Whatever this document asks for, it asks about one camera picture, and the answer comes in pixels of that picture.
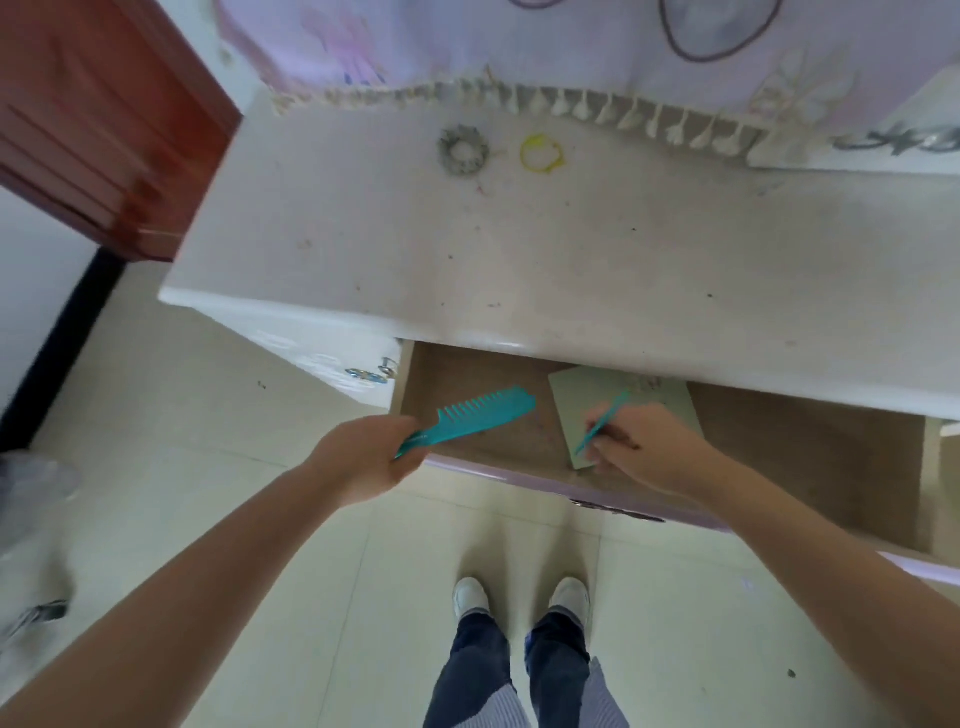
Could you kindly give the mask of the person's right hand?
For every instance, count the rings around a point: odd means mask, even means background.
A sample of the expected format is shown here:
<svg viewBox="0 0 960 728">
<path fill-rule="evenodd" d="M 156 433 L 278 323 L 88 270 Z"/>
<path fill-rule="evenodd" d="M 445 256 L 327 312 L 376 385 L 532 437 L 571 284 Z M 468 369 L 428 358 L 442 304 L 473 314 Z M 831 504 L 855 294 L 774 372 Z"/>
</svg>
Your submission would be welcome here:
<svg viewBox="0 0 960 728">
<path fill-rule="evenodd" d="M 662 404 L 622 407 L 635 408 L 632 438 L 639 454 L 630 469 L 617 471 L 656 491 L 699 500 L 724 469 L 726 456 Z"/>
</svg>

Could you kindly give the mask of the thin teal stick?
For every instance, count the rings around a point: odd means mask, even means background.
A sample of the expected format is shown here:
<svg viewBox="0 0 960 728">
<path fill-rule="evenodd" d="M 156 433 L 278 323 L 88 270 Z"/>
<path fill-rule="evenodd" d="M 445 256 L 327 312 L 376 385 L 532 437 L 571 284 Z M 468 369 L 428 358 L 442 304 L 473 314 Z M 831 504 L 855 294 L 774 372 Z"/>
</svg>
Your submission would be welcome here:
<svg viewBox="0 0 960 728">
<path fill-rule="evenodd" d="M 618 396 L 612 400 L 612 402 L 609 404 L 609 407 L 606 408 L 602 415 L 596 418 L 594 423 L 582 436 L 582 440 L 573 450 L 573 457 L 579 457 L 583 455 L 594 438 L 606 428 L 613 418 L 616 417 L 618 410 L 629 402 L 630 395 L 631 393 L 629 391 L 624 391 L 623 393 L 618 394 Z"/>
</svg>

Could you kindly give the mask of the teal wide-tooth comb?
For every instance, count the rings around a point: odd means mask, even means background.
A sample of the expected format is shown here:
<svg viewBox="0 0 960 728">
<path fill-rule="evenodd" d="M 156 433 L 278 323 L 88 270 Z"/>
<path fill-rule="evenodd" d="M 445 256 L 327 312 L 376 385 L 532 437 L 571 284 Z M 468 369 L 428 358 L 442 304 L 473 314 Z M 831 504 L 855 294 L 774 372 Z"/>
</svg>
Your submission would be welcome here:
<svg viewBox="0 0 960 728">
<path fill-rule="evenodd" d="M 522 387 L 511 387 L 441 407 L 437 411 L 437 422 L 411 434 L 400 445 L 394 458 L 506 426 L 535 408 L 536 398 Z"/>
</svg>

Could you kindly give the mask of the person's right forearm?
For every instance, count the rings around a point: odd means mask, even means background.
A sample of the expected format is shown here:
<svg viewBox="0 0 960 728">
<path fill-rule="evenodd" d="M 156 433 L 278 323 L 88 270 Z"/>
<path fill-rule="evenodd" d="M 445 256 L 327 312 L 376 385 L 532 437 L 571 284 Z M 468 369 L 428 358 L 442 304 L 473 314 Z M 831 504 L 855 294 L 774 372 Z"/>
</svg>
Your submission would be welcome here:
<svg viewBox="0 0 960 728">
<path fill-rule="evenodd" d="M 960 605 L 699 443 L 691 494 L 758 557 L 857 678 L 914 728 L 960 728 Z"/>
</svg>

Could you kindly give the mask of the pale green notebook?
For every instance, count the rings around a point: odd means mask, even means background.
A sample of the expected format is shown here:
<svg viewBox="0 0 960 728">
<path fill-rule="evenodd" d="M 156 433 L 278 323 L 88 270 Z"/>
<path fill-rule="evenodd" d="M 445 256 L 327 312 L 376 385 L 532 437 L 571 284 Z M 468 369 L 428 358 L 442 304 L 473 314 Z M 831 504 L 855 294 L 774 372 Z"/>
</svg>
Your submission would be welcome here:
<svg viewBox="0 0 960 728">
<path fill-rule="evenodd" d="M 661 404 L 697 434 L 703 434 L 686 381 L 593 367 L 573 367 L 547 377 L 558 412 L 572 468 L 593 467 L 583 456 L 582 443 L 588 430 L 585 415 L 593 407 Z"/>
</svg>

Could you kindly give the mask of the metal drawer knob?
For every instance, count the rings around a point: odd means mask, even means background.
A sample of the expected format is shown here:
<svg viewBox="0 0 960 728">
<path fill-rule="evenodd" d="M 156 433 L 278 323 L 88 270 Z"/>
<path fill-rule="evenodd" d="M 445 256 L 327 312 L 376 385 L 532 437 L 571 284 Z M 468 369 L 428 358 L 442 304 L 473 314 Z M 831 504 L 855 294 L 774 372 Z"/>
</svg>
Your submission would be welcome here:
<svg viewBox="0 0 960 728">
<path fill-rule="evenodd" d="M 385 385 L 397 378 L 400 364 L 393 358 L 383 357 L 375 369 L 348 368 L 344 373 L 355 381 Z"/>
</svg>

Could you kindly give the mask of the white left shoe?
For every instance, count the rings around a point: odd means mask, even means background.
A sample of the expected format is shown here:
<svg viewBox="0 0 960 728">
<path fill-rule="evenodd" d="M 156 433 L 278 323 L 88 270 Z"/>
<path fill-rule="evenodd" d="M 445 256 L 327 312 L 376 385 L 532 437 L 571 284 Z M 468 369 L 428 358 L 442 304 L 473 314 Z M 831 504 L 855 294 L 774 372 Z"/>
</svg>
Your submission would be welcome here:
<svg viewBox="0 0 960 728">
<path fill-rule="evenodd" d="M 481 614 L 492 614 L 491 604 L 486 588 L 475 577 L 462 577 L 452 592 L 452 606 L 457 623 L 465 617 Z"/>
</svg>

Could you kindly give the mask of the white right shoe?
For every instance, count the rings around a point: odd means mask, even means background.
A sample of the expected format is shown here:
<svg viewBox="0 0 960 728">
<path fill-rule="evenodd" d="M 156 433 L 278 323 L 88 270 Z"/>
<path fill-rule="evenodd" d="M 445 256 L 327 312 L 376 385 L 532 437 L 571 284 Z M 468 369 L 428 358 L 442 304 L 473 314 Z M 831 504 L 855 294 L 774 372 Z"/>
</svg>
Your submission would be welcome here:
<svg viewBox="0 0 960 728">
<path fill-rule="evenodd" d="M 548 612 L 563 614 L 586 631 L 593 612 L 588 586 L 576 577 L 563 577 L 550 596 Z"/>
</svg>

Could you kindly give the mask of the white dresser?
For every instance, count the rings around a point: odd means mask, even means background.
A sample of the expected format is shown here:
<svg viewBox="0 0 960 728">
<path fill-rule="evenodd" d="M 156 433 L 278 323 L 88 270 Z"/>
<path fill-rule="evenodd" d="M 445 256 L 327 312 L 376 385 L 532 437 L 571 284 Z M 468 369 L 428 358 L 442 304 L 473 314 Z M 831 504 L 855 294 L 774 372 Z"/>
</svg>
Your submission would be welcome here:
<svg viewBox="0 0 960 728">
<path fill-rule="evenodd" d="M 437 141 L 490 155 L 450 176 Z M 164 280 L 349 368 L 437 343 L 960 421 L 960 178 L 762 172 L 640 134 L 440 103 L 248 110 Z"/>
</svg>

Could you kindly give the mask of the blue jeans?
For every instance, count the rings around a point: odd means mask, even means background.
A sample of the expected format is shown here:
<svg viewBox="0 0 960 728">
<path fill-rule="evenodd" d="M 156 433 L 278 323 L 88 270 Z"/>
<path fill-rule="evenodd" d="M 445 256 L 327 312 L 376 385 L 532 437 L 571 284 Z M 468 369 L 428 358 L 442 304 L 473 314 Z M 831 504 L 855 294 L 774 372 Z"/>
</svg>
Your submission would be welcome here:
<svg viewBox="0 0 960 728">
<path fill-rule="evenodd" d="M 592 669 L 581 620 L 570 609 L 549 609 L 524 650 L 538 728 L 587 728 Z M 512 681 L 509 641 L 489 613 L 459 620 L 423 728 L 531 728 Z"/>
</svg>

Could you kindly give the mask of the grey scrunchie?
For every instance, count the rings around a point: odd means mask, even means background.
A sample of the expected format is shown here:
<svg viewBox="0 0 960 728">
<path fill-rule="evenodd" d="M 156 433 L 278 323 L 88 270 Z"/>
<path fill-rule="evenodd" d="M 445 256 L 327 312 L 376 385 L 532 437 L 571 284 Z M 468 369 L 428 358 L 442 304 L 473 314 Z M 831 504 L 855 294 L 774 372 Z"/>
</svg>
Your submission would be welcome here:
<svg viewBox="0 0 960 728">
<path fill-rule="evenodd" d="M 453 177 L 473 177 L 487 164 L 491 149 L 476 127 L 457 125 L 445 128 L 437 141 L 438 162 Z"/>
</svg>

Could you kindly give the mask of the clear plastic bag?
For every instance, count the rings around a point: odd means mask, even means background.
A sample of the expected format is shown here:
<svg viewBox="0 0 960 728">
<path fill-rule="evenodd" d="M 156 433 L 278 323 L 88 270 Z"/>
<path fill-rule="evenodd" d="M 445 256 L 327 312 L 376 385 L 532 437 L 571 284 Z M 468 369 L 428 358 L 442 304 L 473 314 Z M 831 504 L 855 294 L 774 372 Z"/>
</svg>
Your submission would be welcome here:
<svg viewBox="0 0 960 728">
<path fill-rule="evenodd" d="M 9 559 L 79 486 L 78 471 L 66 464 L 24 450 L 0 453 L 0 561 Z"/>
</svg>

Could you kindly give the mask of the lilac tasselled cloth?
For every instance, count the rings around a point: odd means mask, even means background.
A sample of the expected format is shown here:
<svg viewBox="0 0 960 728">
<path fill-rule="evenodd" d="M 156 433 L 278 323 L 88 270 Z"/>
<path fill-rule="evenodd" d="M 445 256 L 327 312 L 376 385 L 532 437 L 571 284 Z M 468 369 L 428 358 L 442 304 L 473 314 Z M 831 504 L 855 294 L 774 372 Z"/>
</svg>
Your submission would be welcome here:
<svg viewBox="0 0 960 728">
<path fill-rule="evenodd" d="M 960 61 L 960 0 L 208 0 L 284 105 L 441 102 L 748 156 L 878 126 Z"/>
</svg>

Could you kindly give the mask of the grey metal object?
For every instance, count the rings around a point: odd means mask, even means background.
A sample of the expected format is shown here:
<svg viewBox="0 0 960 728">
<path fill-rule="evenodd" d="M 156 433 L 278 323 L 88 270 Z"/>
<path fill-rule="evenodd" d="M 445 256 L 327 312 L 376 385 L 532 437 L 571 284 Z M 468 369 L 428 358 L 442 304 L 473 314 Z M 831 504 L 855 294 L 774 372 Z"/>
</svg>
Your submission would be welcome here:
<svg viewBox="0 0 960 728">
<path fill-rule="evenodd" d="M 8 649 L 21 634 L 36 625 L 62 620 L 69 611 L 69 599 L 57 599 L 27 608 L 9 623 L 0 625 L 0 651 Z"/>
</svg>

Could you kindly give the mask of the red-brown wooden door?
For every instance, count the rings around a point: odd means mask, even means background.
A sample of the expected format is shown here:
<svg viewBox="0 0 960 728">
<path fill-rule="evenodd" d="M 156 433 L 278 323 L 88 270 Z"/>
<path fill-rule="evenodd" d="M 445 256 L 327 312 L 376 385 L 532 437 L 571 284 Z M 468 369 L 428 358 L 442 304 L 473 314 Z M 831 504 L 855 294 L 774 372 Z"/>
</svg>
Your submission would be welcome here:
<svg viewBox="0 0 960 728">
<path fill-rule="evenodd" d="M 0 186 L 171 263 L 242 113 L 159 0 L 0 0 Z"/>
</svg>

